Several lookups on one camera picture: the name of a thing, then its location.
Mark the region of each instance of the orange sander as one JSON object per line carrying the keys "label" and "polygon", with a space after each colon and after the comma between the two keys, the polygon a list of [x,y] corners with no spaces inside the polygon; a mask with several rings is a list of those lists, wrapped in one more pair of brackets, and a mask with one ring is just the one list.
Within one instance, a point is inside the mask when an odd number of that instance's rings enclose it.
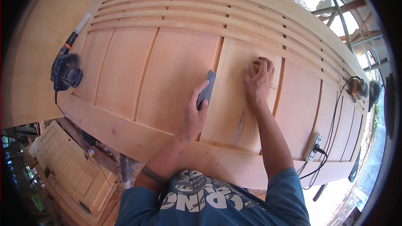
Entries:
{"label": "orange sander", "polygon": [[369,87],[363,79],[354,76],[349,80],[349,91],[350,97],[353,102],[356,103],[357,99],[361,99],[362,97],[369,97]]}

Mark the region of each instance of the hand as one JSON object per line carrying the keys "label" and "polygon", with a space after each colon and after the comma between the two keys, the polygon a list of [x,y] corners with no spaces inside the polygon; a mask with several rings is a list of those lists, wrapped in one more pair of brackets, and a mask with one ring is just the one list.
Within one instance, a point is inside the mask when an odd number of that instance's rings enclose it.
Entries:
{"label": "hand", "polygon": [[204,99],[201,103],[200,111],[197,110],[197,99],[201,91],[206,88],[209,81],[204,81],[190,95],[184,108],[184,119],[176,135],[190,141],[194,139],[205,127],[207,121],[208,100]]}
{"label": "hand", "polygon": [[260,65],[259,69],[254,66],[257,75],[252,78],[250,67],[247,65],[243,71],[243,83],[246,99],[255,112],[267,105],[269,88],[271,87],[275,68],[274,63],[265,57],[258,57],[258,60],[254,60],[253,64]]}

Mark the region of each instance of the sanding block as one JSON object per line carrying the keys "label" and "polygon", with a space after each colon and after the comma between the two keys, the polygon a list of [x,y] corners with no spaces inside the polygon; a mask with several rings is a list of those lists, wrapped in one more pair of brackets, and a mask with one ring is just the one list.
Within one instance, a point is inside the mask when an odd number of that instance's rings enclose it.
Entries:
{"label": "sanding block", "polygon": [[198,95],[198,99],[197,99],[197,110],[198,111],[201,109],[201,102],[204,99],[207,99],[208,103],[209,103],[209,100],[211,99],[212,88],[214,88],[215,78],[216,78],[216,73],[214,73],[213,71],[209,70],[209,72],[207,74],[207,80],[209,80],[209,84]]}

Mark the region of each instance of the electrical outlet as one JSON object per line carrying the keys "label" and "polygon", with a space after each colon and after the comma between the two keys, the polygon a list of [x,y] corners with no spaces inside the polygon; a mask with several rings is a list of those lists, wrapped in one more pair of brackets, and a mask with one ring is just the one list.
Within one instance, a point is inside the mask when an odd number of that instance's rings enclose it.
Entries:
{"label": "electrical outlet", "polygon": [[307,162],[312,162],[314,157],[316,156],[317,152],[314,152],[314,146],[318,144],[321,145],[322,142],[322,135],[319,133],[314,133],[311,140],[307,145],[306,152],[304,154],[304,160]]}

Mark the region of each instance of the person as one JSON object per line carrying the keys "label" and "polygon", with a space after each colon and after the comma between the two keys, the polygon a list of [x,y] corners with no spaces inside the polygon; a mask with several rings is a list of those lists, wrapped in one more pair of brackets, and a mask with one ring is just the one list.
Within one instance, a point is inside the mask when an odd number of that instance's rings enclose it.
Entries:
{"label": "person", "polygon": [[253,64],[257,74],[251,77],[246,66],[243,81],[258,122],[269,180],[265,201],[197,170],[175,173],[181,153],[206,123],[208,101],[202,101],[200,111],[196,108],[198,94],[208,85],[205,81],[192,92],[172,140],[146,163],[134,187],[121,195],[115,225],[309,225],[290,150],[267,104],[275,68],[263,57]]}

